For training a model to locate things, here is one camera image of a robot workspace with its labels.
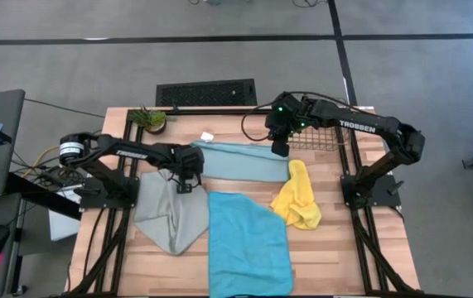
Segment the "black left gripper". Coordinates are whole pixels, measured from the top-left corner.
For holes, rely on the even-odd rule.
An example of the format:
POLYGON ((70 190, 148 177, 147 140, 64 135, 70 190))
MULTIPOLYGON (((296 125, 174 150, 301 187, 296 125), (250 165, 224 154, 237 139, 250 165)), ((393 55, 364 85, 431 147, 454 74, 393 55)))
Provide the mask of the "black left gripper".
MULTIPOLYGON (((199 147, 179 146, 176 148, 176 173, 182 179, 200 178, 203 173, 205 158, 199 147)), ((192 184, 178 184, 178 194, 190 193, 192 184)))

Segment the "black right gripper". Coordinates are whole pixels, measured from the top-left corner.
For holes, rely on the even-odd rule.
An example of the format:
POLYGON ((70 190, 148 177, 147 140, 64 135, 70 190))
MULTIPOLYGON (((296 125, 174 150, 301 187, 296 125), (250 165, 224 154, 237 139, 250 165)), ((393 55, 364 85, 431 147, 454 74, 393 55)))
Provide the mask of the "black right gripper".
MULTIPOLYGON (((268 137, 289 137, 302 129, 313 127, 315 120, 310 118, 308 105, 299 101, 291 93, 281 93, 272 103, 272 109, 265 120, 268 137)), ((287 139, 275 139, 272 153, 288 157, 290 146, 287 139)))

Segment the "pale blue microfiber towel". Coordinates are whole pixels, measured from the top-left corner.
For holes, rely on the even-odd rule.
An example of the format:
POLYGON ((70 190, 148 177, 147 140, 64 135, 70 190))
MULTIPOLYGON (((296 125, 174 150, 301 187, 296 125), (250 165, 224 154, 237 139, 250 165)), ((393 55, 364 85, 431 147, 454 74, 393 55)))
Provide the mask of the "pale blue microfiber towel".
POLYGON ((270 146, 192 142, 204 155, 203 176, 221 180, 286 182, 290 178, 288 158, 272 153, 270 146))

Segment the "yellow microfiber towel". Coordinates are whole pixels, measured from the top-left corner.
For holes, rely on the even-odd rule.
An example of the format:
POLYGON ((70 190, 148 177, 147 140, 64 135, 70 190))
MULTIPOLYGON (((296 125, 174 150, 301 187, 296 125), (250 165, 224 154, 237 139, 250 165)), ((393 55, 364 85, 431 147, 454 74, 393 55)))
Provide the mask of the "yellow microfiber towel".
POLYGON ((316 229, 321 210, 315 201, 306 165, 301 160, 288 162, 289 180, 283 185, 270 207, 287 226, 302 230, 316 229))

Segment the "turquoise microfiber towel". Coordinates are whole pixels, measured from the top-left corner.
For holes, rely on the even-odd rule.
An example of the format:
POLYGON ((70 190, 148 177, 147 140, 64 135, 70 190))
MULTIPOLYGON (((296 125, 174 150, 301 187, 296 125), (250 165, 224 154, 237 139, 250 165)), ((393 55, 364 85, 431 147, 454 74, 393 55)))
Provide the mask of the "turquoise microfiber towel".
POLYGON ((209 193, 210 298, 288 296, 294 281, 284 220, 248 196, 209 193))

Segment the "grey microfiber towel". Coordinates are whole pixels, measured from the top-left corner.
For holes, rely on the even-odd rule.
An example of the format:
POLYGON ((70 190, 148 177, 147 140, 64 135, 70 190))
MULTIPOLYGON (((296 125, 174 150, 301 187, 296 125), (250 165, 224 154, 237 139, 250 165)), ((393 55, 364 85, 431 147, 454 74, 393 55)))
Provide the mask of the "grey microfiber towel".
POLYGON ((163 252, 184 253, 209 227, 208 194, 198 186, 190 193, 176 192, 171 172, 160 170, 140 177, 133 222, 163 252))

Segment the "potted succulent plant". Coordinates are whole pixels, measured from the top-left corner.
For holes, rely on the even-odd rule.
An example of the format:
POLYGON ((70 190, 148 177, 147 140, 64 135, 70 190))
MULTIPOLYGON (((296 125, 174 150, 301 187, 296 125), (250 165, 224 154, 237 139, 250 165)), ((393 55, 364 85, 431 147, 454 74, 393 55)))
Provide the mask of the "potted succulent plant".
POLYGON ((174 117, 167 116, 163 111, 148 109, 145 106, 140 106, 139 109, 130 112, 128 119, 152 135, 162 134, 165 132, 167 124, 176 120, 174 117))

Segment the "white box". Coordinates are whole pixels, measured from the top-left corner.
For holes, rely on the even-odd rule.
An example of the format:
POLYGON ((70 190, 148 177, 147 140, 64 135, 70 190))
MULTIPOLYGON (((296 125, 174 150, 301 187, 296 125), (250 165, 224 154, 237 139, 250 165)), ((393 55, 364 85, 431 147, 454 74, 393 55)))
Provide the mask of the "white box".
MULTIPOLYGON (((76 204, 80 204, 81 197, 75 193, 75 190, 78 188, 80 188, 80 185, 72 185, 59 190, 57 194, 76 204)), ((52 210, 48 211, 48 215, 51 241, 57 242, 78 233, 80 228, 80 221, 78 219, 72 219, 52 210)))

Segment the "black power strip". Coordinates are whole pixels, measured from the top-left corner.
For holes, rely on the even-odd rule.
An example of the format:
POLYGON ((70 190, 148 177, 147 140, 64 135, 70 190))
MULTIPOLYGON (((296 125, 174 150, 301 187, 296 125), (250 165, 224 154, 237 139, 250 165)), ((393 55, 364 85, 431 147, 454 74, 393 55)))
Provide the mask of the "black power strip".
POLYGON ((58 166, 42 171, 39 175, 39 181, 45 187, 66 187, 75 183, 74 177, 58 166))

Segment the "black metal desk beam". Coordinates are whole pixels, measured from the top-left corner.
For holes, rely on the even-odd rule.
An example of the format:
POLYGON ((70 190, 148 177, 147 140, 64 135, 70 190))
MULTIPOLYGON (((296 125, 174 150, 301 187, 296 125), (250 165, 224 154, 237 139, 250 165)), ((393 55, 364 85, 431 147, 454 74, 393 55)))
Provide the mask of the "black metal desk beam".
POLYGON ((36 185, 19 175, 8 174, 6 192, 8 194, 20 194, 23 199, 33 204, 71 219, 81 219, 80 205, 78 203, 36 185))

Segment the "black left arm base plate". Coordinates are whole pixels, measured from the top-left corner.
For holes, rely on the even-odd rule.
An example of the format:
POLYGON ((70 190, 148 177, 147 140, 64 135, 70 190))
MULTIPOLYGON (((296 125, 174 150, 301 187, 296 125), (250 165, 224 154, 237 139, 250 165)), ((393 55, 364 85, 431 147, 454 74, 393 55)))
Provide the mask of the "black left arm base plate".
POLYGON ((75 190, 80 196, 82 209, 129 209, 138 201, 140 180, 137 177, 127 177, 118 186, 105 184, 96 178, 89 178, 84 186, 75 190))

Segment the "black aluminium table frame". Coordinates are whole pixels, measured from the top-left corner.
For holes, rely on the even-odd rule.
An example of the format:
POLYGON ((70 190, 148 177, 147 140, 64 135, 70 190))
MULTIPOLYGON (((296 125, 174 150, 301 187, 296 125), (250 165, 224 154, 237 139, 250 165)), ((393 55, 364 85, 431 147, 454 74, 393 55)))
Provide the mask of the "black aluminium table frame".
MULTIPOLYGON (((264 134, 265 115, 250 107, 184 107, 176 121, 157 136, 158 142, 189 143, 202 132, 218 142, 251 144, 264 134)), ((344 132, 345 144, 335 151, 297 150, 292 158, 306 164, 321 221, 313 230, 287 228, 295 296, 356 296, 368 290, 387 289, 371 251, 358 238, 366 230, 393 269, 412 288, 419 282, 399 215, 384 206, 352 210, 344 202, 340 178, 369 165, 384 154, 379 137, 344 132)), ((91 295, 119 297, 207 296, 209 237, 201 235, 183 254, 163 252, 135 225, 129 224, 123 240, 109 255, 94 282, 91 295)))

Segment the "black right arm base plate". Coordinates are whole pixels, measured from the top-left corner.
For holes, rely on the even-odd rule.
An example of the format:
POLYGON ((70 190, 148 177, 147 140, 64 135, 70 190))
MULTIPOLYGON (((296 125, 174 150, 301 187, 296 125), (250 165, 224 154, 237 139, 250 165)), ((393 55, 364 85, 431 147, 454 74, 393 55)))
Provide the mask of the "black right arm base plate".
POLYGON ((403 181, 397 182, 393 175, 384 175, 375 181, 370 190, 362 190, 355 185, 355 176, 346 175, 340 178, 344 201, 353 209, 362 209, 372 206, 398 207, 401 199, 398 189, 403 181))

